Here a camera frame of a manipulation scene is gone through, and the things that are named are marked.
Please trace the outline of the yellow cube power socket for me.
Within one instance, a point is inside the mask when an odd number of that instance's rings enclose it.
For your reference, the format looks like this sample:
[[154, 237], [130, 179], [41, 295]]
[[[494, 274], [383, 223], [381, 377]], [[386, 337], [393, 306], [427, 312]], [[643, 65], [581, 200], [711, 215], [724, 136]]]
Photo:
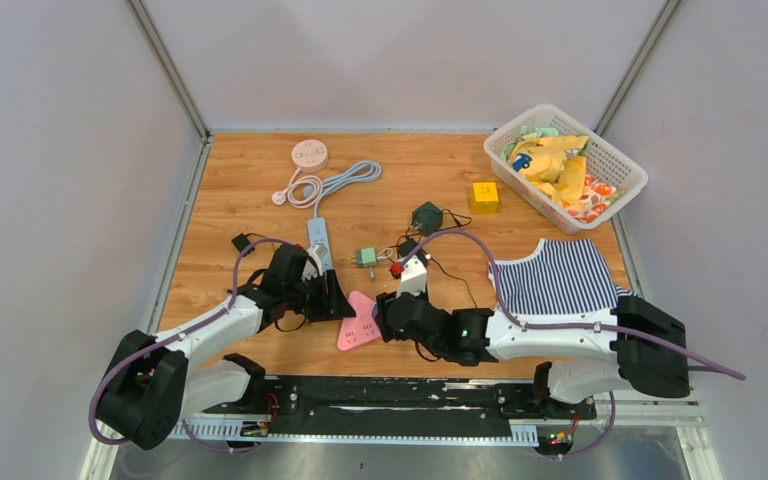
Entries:
[[470, 188], [470, 210], [473, 214], [496, 213], [500, 204], [495, 182], [475, 182]]

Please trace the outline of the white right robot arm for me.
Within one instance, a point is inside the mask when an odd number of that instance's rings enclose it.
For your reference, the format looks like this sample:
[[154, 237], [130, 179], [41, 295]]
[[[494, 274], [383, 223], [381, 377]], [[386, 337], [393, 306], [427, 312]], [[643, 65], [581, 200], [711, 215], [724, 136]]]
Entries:
[[521, 316], [501, 309], [434, 307], [426, 294], [383, 293], [375, 321], [385, 341], [413, 341], [434, 357], [464, 367], [540, 357], [531, 403], [556, 417], [596, 394], [617, 390], [667, 399], [690, 393], [683, 323], [646, 301], [622, 296], [614, 307], [581, 315], [586, 328], [569, 328], [561, 316]]

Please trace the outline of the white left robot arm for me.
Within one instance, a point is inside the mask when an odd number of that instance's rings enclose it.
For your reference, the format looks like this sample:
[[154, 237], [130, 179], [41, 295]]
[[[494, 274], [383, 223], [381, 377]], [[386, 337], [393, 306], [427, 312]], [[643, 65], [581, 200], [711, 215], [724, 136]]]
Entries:
[[182, 420], [217, 405], [256, 412], [266, 400], [263, 367], [241, 354], [213, 366], [209, 359], [288, 312], [311, 322], [354, 316], [327, 245], [276, 245], [269, 266], [234, 282], [218, 306], [179, 327], [122, 338], [90, 400], [88, 424], [97, 441], [150, 450]]

